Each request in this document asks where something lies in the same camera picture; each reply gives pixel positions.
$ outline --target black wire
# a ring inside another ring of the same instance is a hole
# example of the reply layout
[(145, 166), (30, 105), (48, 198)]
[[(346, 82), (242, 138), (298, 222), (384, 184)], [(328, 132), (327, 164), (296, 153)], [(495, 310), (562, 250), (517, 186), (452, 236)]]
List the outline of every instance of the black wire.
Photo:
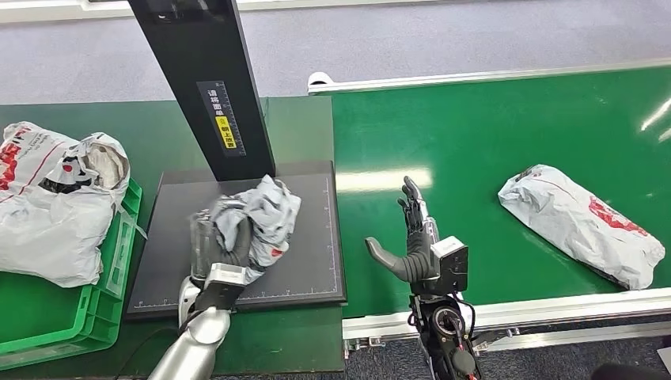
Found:
[(462, 305), (468, 306), (468, 308), (471, 309), (471, 332), (468, 334), (468, 338), (470, 340), (473, 340), (473, 333), (475, 332), (476, 328), (476, 308), (473, 307), (473, 305), (471, 305), (470, 303), (460, 300), (459, 297), (457, 297), (456, 291), (452, 292), (452, 296), (454, 297), (455, 301), (459, 302)]
[(137, 354), (138, 351), (140, 351), (140, 348), (142, 348), (142, 346), (144, 346), (146, 342), (148, 342), (151, 338), (155, 337), (158, 333), (162, 333), (164, 331), (177, 332), (178, 330), (175, 329), (174, 327), (162, 327), (160, 329), (157, 329), (157, 330), (153, 331), (151, 334), (149, 334), (142, 342), (140, 342), (140, 344), (138, 344), (135, 347), (133, 352), (126, 358), (126, 360), (123, 361), (123, 365), (119, 369), (119, 373), (117, 373), (116, 376), (114, 378), (112, 378), (112, 380), (119, 380), (119, 378), (121, 377), (121, 373), (123, 372), (123, 369), (126, 368), (126, 366), (131, 361), (131, 359), (133, 359), (133, 356), (135, 356), (135, 354)]

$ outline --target metal frame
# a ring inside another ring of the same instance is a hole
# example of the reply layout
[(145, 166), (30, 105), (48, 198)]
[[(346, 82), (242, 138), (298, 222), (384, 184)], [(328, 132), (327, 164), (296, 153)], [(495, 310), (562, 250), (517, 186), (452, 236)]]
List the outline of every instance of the metal frame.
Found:
[[(334, 82), (325, 73), (314, 73), (308, 80), (308, 94), (321, 95), (328, 93), (338, 93), (341, 91), (370, 91), (378, 89), (398, 89), (417, 86), (441, 85), (446, 83), (462, 82), (493, 82), (524, 78), (547, 77), (551, 75), (568, 75), (580, 73), (594, 73), (602, 71), (616, 70), (634, 70), (648, 67), (662, 67), (671, 65), (671, 58), (648, 59), (630, 63), (613, 63), (609, 65), (578, 66), (558, 69), (539, 69), (539, 70), (502, 70), (485, 71), (480, 73), (448, 74), (434, 75), (428, 77), (410, 77), (394, 79), (375, 79), (372, 81), (356, 82)], [(313, 84), (315, 81), (325, 82), (324, 84)]]
[[(377, 89), (401, 89), (432, 86), (446, 83), (491, 82), (523, 78), (539, 78), (566, 74), (634, 70), (671, 65), (671, 59), (652, 59), (633, 63), (599, 66), (582, 66), (560, 69), (494, 71), (470, 74), (438, 75), (431, 77), (396, 78), (360, 82), (334, 82), (325, 73), (315, 73), (308, 81), (308, 94), (330, 94)], [(519, 328), (594, 321), (618, 317), (641, 317), (671, 313), (671, 287), (644, 291), (625, 291), (615, 294), (588, 294), (532, 301), (506, 302), (475, 306), (476, 331), (494, 332), (493, 344), (483, 342), (480, 350), (503, 350), (541, 347), (542, 345), (569, 344), (584, 341), (611, 340), (671, 334), (671, 322), (658, 324), (616, 326), (562, 332), (546, 332), (516, 336)], [(408, 312), (382, 316), (343, 319), (343, 339), (346, 348), (384, 344), (386, 340), (417, 337), (417, 332), (407, 324)]]
[(505, 337), (489, 344), (483, 350), (505, 351), (522, 348), (539, 348), (561, 344), (601, 342), (671, 335), (671, 322), (653, 322), (640, 325), (598, 327), (594, 329), (543, 332), (538, 334)]

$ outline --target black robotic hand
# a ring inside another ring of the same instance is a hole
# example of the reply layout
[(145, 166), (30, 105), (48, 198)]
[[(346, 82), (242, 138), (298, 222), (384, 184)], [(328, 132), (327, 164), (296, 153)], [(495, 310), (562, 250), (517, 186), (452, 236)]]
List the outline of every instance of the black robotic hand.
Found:
[(403, 209), (408, 232), (406, 256), (399, 257), (387, 251), (374, 237), (366, 238), (366, 247), (370, 255), (396, 277), (409, 283), (416, 283), (434, 276), (430, 265), (430, 247), (435, 242), (437, 233), (435, 230), (427, 230), (428, 215), (417, 185), (407, 176), (404, 182), (401, 190), (407, 200), (399, 198), (398, 204)]

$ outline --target black cutting mat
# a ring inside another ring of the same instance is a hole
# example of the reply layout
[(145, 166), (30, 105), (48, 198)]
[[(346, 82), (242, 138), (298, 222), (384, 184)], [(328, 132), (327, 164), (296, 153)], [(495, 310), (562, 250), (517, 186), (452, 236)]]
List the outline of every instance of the black cutting mat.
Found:
[[(344, 302), (335, 186), (330, 162), (278, 167), (278, 178), (301, 197), (290, 248), (248, 286), (239, 309)], [(256, 187), (260, 180), (214, 182), (207, 172), (166, 173), (161, 178), (127, 318), (175, 316), (182, 280), (190, 272), (188, 216), (220, 194)]]

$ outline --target black vertical stand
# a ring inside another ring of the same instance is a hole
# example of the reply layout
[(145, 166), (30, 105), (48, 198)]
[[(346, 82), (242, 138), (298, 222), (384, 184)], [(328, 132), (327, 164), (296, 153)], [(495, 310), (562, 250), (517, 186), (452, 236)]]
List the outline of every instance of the black vertical stand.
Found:
[(274, 177), (235, 0), (129, 3), (217, 181)]

